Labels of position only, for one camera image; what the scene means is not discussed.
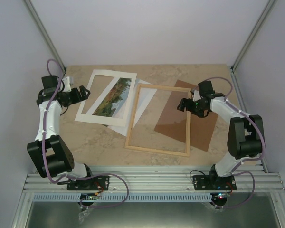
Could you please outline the left aluminium corner post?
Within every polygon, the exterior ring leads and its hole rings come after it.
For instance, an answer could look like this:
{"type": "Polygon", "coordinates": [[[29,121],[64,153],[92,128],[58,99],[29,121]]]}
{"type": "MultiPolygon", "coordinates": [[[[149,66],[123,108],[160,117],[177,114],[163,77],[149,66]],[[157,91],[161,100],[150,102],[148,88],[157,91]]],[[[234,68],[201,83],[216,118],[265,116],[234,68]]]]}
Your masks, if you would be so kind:
{"type": "Polygon", "coordinates": [[[65,74],[66,73],[66,67],[54,45],[54,43],[52,42],[43,22],[41,21],[37,10],[35,9],[33,3],[31,0],[23,0],[24,5],[26,6],[29,14],[31,15],[35,25],[37,26],[37,29],[39,30],[39,32],[41,33],[42,38],[44,39],[48,49],[50,50],[52,56],[54,57],[54,59],[58,62],[62,72],[65,74]]]}

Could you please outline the right control board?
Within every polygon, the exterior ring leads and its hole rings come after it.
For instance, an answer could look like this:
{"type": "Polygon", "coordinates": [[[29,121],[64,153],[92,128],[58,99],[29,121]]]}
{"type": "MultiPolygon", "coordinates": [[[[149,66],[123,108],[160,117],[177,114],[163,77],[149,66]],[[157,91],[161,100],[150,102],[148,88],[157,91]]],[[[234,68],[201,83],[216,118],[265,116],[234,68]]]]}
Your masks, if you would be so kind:
{"type": "Polygon", "coordinates": [[[222,198],[227,198],[230,196],[230,191],[228,192],[223,192],[223,193],[215,193],[213,198],[214,199],[222,199],[222,198]]]}

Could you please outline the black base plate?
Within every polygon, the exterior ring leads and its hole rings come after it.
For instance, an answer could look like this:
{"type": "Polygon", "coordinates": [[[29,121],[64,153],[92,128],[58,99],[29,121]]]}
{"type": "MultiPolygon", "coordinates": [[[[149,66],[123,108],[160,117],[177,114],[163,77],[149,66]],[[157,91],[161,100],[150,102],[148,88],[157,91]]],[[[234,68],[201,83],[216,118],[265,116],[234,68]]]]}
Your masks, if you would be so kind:
{"type": "Polygon", "coordinates": [[[199,190],[236,190],[234,176],[211,178],[208,175],[192,176],[193,186],[196,191],[199,190]]]}
{"type": "Polygon", "coordinates": [[[104,191],[108,190],[110,177],[99,176],[88,180],[76,180],[71,181],[67,184],[67,190],[70,191],[85,191],[85,190],[94,190],[94,191],[104,191]]]}

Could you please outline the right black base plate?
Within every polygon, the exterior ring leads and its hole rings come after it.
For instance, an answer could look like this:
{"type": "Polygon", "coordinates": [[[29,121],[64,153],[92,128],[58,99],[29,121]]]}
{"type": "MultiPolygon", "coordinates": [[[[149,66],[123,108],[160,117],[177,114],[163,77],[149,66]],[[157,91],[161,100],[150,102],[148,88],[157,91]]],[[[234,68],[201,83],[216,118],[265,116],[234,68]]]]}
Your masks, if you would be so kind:
{"type": "Polygon", "coordinates": [[[196,191],[199,190],[236,190],[234,176],[211,178],[208,175],[192,176],[193,186],[196,191]]]}

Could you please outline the right aluminium corner post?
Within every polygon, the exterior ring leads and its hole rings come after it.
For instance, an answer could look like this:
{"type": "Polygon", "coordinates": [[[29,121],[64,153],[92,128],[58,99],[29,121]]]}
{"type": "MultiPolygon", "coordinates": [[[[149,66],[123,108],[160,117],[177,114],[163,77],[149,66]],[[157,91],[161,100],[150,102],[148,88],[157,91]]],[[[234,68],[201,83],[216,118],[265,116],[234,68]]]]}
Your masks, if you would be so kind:
{"type": "Polygon", "coordinates": [[[232,73],[235,73],[237,67],[239,66],[241,60],[249,50],[250,46],[252,45],[254,39],[257,37],[259,31],[261,30],[262,26],[264,25],[266,19],[269,17],[272,9],[274,8],[277,0],[268,0],[264,9],[262,10],[260,16],[258,17],[254,27],[252,28],[248,38],[246,39],[243,47],[241,48],[236,60],[234,61],[233,65],[230,67],[232,73]]]}

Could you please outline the landscape photo print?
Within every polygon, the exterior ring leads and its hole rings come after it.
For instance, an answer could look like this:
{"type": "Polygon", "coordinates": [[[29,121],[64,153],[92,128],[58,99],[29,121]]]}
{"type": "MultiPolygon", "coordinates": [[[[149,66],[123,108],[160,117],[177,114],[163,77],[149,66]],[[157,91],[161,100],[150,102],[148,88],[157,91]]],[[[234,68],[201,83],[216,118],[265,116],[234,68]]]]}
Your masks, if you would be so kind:
{"type": "Polygon", "coordinates": [[[130,78],[113,78],[109,85],[96,99],[87,114],[103,117],[122,118],[133,80],[130,78]]]}

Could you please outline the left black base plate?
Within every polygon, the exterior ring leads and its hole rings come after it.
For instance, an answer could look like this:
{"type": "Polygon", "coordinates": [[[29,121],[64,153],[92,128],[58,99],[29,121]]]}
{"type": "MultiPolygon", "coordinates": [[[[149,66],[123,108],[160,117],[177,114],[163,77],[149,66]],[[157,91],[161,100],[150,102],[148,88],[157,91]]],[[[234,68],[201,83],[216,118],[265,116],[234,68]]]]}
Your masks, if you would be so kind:
{"type": "Polygon", "coordinates": [[[85,190],[94,190],[94,191],[104,191],[108,190],[110,177],[99,176],[88,180],[76,180],[71,181],[67,184],[67,190],[70,191],[85,191],[85,190]]]}

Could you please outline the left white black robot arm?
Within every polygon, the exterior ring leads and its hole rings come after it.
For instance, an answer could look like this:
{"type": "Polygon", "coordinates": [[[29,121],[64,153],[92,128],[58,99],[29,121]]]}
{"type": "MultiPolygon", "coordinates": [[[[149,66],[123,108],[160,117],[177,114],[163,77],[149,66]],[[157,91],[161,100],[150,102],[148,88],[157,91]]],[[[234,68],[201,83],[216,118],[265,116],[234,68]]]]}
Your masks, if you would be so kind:
{"type": "Polygon", "coordinates": [[[85,190],[94,186],[95,179],[86,164],[75,162],[71,150],[60,136],[60,117],[71,105],[88,99],[90,91],[83,85],[73,88],[69,76],[42,77],[43,89],[36,100],[40,111],[39,129],[35,140],[27,144],[37,172],[42,178],[58,183],[63,177],[77,181],[85,190]]]}

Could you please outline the clear glass sheet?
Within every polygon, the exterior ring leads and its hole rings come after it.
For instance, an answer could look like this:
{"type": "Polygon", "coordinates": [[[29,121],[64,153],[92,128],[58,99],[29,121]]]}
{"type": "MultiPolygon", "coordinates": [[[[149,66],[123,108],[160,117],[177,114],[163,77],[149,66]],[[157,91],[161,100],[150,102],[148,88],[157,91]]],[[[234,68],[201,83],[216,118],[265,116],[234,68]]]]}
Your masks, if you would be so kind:
{"type": "MultiPolygon", "coordinates": [[[[174,87],[189,88],[191,90],[193,85],[178,80],[174,87]]],[[[177,110],[182,97],[176,96],[176,93],[178,92],[171,92],[172,99],[168,99],[155,126],[155,131],[185,143],[187,110],[184,112],[177,110]]]]}

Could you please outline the left control board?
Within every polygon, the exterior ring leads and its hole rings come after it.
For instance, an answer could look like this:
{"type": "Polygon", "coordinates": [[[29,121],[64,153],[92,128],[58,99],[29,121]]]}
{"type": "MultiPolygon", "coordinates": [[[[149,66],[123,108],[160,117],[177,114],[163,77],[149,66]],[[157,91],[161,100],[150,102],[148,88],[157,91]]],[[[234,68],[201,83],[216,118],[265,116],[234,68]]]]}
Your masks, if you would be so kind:
{"type": "Polygon", "coordinates": [[[87,194],[81,194],[79,199],[81,201],[95,201],[98,200],[101,197],[101,193],[100,192],[96,192],[96,193],[87,193],[87,194]]]}

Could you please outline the aluminium rail bed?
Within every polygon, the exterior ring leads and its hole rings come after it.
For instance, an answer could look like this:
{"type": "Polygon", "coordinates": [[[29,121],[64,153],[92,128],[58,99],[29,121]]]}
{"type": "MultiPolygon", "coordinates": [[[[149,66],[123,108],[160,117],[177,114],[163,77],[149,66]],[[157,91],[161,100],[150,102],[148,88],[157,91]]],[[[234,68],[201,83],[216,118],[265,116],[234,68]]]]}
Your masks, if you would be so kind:
{"type": "MultiPolygon", "coordinates": [[[[190,176],[195,170],[207,173],[209,166],[91,166],[93,174],[110,177],[111,193],[185,193],[194,192],[190,176]]],[[[264,171],[260,163],[243,165],[235,171],[236,192],[283,192],[278,173],[264,171]]]]}

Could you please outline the control board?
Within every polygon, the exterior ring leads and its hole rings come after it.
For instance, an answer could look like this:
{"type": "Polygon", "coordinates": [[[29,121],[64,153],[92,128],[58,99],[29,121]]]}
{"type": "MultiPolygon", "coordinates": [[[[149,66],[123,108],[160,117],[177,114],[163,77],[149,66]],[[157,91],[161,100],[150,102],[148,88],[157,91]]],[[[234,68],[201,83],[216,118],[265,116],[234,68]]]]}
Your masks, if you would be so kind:
{"type": "Polygon", "coordinates": [[[100,192],[96,192],[96,193],[87,193],[87,194],[81,194],[79,199],[81,201],[95,201],[98,200],[101,197],[101,193],[100,192]]]}
{"type": "Polygon", "coordinates": [[[230,196],[230,191],[228,192],[223,192],[223,193],[215,193],[213,198],[214,199],[222,199],[222,198],[227,198],[230,196]]]}

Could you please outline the light wooden picture frame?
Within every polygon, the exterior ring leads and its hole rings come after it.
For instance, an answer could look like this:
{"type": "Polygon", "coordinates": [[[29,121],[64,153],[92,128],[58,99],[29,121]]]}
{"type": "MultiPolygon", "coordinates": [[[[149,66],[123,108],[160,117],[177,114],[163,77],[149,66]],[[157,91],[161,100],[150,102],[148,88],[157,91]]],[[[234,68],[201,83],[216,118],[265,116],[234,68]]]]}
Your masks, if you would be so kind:
{"type": "Polygon", "coordinates": [[[187,93],[187,98],[191,98],[191,91],[189,88],[138,83],[136,93],[135,93],[135,98],[133,101],[133,108],[132,108],[131,118],[130,118],[130,122],[128,126],[127,137],[125,140],[124,147],[129,150],[160,153],[160,154],[167,154],[167,155],[181,156],[181,157],[189,157],[190,156],[190,127],[191,127],[191,113],[189,111],[186,112],[185,152],[175,152],[175,151],[160,150],[160,149],[145,148],[145,147],[138,147],[138,146],[130,145],[130,139],[132,136],[132,130],[134,128],[136,109],[138,106],[138,100],[139,100],[141,88],[156,89],[156,90],[163,90],[163,91],[170,91],[170,92],[184,92],[184,93],[187,93]]]}

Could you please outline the white mat board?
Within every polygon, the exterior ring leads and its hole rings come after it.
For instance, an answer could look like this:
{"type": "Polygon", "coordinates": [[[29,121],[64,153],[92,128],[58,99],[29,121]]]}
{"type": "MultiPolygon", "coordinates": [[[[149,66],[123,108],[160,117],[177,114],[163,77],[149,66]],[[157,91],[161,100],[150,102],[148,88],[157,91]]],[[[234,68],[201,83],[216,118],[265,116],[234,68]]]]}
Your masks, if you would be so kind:
{"type": "Polygon", "coordinates": [[[96,69],[92,72],[90,80],[87,85],[87,89],[91,92],[90,97],[81,102],[79,109],[77,111],[75,120],[79,122],[92,123],[92,124],[102,124],[102,125],[112,125],[112,126],[120,126],[125,127],[128,115],[130,113],[130,106],[133,100],[134,94],[134,86],[136,81],[137,74],[129,73],[129,72],[121,72],[121,71],[112,71],[112,70],[100,70],[96,69]],[[96,101],[96,99],[100,96],[100,94],[104,91],[104,89],[109,85],[109,83],[113,80],[113,78],[130,78],[133,80],[130,92],[127,98],[126,105],[123,109],[120,109],[118,114],[121,114],[122,118],[112,118],[112,117],[103,117],[103,116],[95,116],[91,114],[87,114],[87,111],[96,101]]]}

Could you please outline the right side aluminium rail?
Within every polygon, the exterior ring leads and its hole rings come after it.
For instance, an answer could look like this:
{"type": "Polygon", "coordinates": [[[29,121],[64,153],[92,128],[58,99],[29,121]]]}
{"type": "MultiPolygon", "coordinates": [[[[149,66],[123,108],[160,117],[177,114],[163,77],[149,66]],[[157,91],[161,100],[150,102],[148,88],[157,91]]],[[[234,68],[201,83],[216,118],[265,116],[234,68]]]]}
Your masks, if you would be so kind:
{"type": "Polygon", "coordinates": [[[232,169],[235,171],[245,162],[262,160],[266,152],[266,144],[262,118],[259,115],[250,115],[246,113],[247,109],[238,85],[238,80],[236,79],[235,73],[232,73],[231,70],[230,77],[240,105],[238,110],[243,118],[243,120],[232,125],[235,129],[235,149],[237,155],[241,156],[241,161],[239,161],[232,169]]]}

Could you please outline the aluminium corner post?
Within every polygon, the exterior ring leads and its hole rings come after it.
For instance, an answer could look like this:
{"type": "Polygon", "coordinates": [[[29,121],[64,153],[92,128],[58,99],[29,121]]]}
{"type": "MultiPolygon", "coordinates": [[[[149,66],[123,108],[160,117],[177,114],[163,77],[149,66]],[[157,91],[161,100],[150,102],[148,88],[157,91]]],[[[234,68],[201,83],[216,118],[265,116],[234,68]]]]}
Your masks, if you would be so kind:
{"type": "Polygon", "coordinates": [[[234,61],[233,65],[230,67],[232,73],[235,73],[237,67],[239,66],[241,60],[249,50],[250,46],[252,45],[254,39],[257,37],[259,31],[261,30],[262,26],[264,25],[266,19],[269,17],[272,9],[274,8],[277,0],[268,0],[264,9],[262,10],[260,16],[258,17],[254,27],[252,28],[248,38],[246,39],[243,47],[241,48],[236,60],[234,61]]]}
{"type": "Polygon", "coordinates": [[[39,32],[41,33],[42,38],[44,39],[48,49],[50,50],[52,56],[54,57],[54,59],[58,62],[62,72],[65,74],[66,73],[66,67],[54,45],[54,43],[52,42],[43,22],[41,21],[37,10],[35,9],[33,3],[31,0],[23,0],[24,5],[26,6],[29,14],[31,15],[35,25],[37,26],[37,29],[39,30],[39,32]]]}

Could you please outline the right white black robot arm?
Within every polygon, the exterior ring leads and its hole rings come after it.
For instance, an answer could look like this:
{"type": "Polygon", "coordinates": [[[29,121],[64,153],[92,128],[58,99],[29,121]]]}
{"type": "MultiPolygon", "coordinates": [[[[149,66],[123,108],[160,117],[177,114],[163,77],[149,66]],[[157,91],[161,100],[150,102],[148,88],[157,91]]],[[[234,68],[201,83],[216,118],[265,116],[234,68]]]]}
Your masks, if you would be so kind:
{"type": "Polygon", "coordinates": [[[208,174],[209,186],[215,190],[231,183],[233,172],[243,163],[261,160],[265,152],[263,120],[236,108],[223,93],[217,93],[210,80],[198,84],[191,98],[181,99],[177,109],[205,118],[216,113],[228,123],[228,152],[214,164],[208,174]]]}

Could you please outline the brown backing board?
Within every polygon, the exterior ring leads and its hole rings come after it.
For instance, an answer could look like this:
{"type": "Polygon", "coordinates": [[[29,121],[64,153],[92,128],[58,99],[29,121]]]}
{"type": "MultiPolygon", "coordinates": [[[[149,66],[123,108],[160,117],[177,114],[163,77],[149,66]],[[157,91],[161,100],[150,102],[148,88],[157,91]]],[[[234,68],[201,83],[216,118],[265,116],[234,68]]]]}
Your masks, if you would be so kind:
{"type": "MultiPolygon", "coordinates": [[[[176,96],[186,98],[187,94],[176,93],[176,96]]],[[[217,119],[218,115],[215,113],[209,113],[209,115],[206,118],[199,118],[193,114],[191,115],[191,142],[190,142],[191,147],[200,149],[204,152],[208,151],[217,119]]],[[[156,132],[156,134],[158,139],[161,140],[161,142],[159,143],[160,149],[185,152],[184,142],[180,142],[178,140],[175,140],[158,132],[156,132]]]]}

